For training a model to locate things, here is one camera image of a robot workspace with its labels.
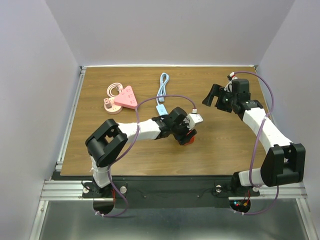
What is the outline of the red cube socket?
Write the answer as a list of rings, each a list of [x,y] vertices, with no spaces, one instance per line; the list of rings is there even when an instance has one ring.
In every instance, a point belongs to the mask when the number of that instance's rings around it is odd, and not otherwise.
[[[189,145],[189,144],[192,144],[195,140],[195,135],[197,134],[197,131],[195,129],[193,130],[190,130],[186,136],[183,138],[182,140],[182,145],[185,146],[185,145]]]

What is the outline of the pink triangular power strip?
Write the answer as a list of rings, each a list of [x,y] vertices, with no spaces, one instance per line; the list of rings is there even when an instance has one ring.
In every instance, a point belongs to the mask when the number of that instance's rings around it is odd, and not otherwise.
[[[126,86],[115,98],[114,103],[118,106],[135,109],[138,102],[134,91],[130,85]]]

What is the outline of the blue power strip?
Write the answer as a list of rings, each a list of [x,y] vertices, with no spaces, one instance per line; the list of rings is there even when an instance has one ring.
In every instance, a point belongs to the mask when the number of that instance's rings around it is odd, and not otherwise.
[[[164,115],[168,114],[166,107],[163,104],[158,104],[156,106],[156,110],[157,110],[159,116],[164,116]]]

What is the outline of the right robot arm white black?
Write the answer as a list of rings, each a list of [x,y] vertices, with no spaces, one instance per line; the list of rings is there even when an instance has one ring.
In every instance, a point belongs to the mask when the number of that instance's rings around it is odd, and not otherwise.
[[[247,79],[233,78],[226,86],[213,84],[202,104],[232,113],[254,132],[266,156],[260,168],[235,172],[230,182],[231,192],[242,195],[248,187],[274,187],[302,182],[304,178],[306,149],[301,143],[293,143],[269,119],[263,105],[251,99]]]

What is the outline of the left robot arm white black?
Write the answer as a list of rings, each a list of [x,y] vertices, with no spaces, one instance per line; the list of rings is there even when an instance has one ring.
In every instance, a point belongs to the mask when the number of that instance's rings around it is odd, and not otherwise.
[[[176,107],[170,113],[153,117],[142,122],[118,123],[106,120],[85,141],[93,170],[92,186],[84,186],[89,192],[100,197],[111,193],[111,166],[129,152],[121,153],[126,144],[133,147],[136,141],[159,140],[172,135],[181,146],[192,143],[197,131],[196,125],[203,118],[194,109],[186,113]]]

